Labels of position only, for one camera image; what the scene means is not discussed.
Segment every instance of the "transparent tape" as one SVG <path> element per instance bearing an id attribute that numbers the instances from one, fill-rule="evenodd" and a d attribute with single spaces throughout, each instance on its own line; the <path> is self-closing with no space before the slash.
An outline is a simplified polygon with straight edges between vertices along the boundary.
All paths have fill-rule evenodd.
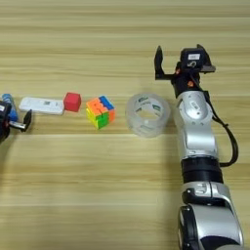
<path id="1" fill-rule="evenodd" d="M 166 101 L 155 94 L 138 94 L 126 106 L 129 128 L 138 136 L 151 138 L 165 129 L 171 109 Z"/>

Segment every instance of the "black cable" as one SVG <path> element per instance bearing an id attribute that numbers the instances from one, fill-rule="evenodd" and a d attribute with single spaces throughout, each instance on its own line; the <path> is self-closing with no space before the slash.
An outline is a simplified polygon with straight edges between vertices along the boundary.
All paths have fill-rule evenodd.
<path id="1" fill-rule="evenodd" d="M 230 165 L 235 163 L 237 161 L 237 159 L 238 159 L 238 143 L 237 143 L 237 140 L 236 140 L 235 136 L 233 135 L 233 133 L 231 132 L 231 130 L 229 129 L 229 124 L 224 123 L 224 121 L 218 116 L 217 112 L 215 111 L 215 108 L 213 107 L 213 105 L 212 105 L 212 103 L 210 101 L 208 91 L 203 91 L 203 89 L 199 86 L 199 83 L 194 79 L 192 74 L 190 74 L 190 78 L 191 78 L 192 82 L 195 84 L 195 86 L 198 88 L 198 90 L 201 91 L 204 94 L 206 102 L 211 106 L 211 109 L 213 111 L 213 120 L 215 122 L 221 124 L 225 128 L 226 132 L 229 135 L 229 139 L 230 139 L 230 143 L 231 143 L 231 149 L 232 149 L 231 159 L 230 159 L 229 162 L 220 162 L 221 167 L 229 167 Z"/>

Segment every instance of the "table surface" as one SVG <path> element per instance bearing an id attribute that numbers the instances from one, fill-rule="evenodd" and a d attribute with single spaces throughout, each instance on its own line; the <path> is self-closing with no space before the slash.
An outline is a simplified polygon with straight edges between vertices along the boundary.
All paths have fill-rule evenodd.
<path id="1" fill-rule="evenodd" d="M 250 2 L 248 0 L 0 0 L 0 92 L 62 99 L 80 93 L 78 113 L 34 115 L 27 133 L 0 147 L 0 249 L 178 249 L 181 167 L 173 119 L 143 139 L 125 120 L 141 92 L 175 104 L 154 81 L 153 57 L 173 71 L 184 47 L 202 44 L 217 72 L 202 75 L 240 150 L 225 182 L 250 246 Z M 108 96 L 116 120 L 97 131 L 86 101 Z M 221 160 L 225 131 L 213 125 Z"/>

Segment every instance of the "red block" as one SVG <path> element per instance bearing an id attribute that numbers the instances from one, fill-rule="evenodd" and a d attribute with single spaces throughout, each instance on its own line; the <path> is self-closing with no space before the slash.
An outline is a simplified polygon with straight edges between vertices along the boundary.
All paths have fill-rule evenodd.
<path id="1" fill-rule="evenodd" d="M 79 107 L 81 106 L 81 96 L 76 93 L 66 93 L 66 96 L 63 100 L 64 109 L 69 111 L 78 112 Z"/>

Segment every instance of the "silver metal part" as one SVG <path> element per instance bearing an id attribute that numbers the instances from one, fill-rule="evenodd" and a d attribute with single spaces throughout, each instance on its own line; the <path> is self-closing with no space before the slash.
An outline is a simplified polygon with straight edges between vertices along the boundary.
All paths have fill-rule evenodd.
<path id="1" fill-rule="evenodd" d="M 203 249 L 201 239 L 211 235 L 230 238 L 242 244 L 240 228 L 229 208 L 193 204 L 191 207 L 196 220 L 200 249 Z"/>
<path id="2" fill-rule="evenodd" d="M 26 128 L 26 124 L 19 123 L 16 121 L 10 121 L 10 126 L 16 129 L 21 129 L 21 130 L 24 130 Z"/>
<path id="3" fill-rule="evenodd" d="M 213 112 L 202 92 L 188 91 L 179 95 L 175 109 L 181 160 L 194 156 L 218 158 L 215 136 L 211 129 Z"/>
<path id="4" fill-rule="evenodd" d="M 243 235 L 230 198 L 229 188 L 224 184 L 212 182 L 191 182 L 183 185 L 183 192 L 189 189 L 194 189 L 197 198 L 219 198 L 226 203 L 225 207 L 190 204 L 197 223 L 200 249 L 203 249 L 200 240 L 211 235 L 231 238 L 243 246 Z"/>

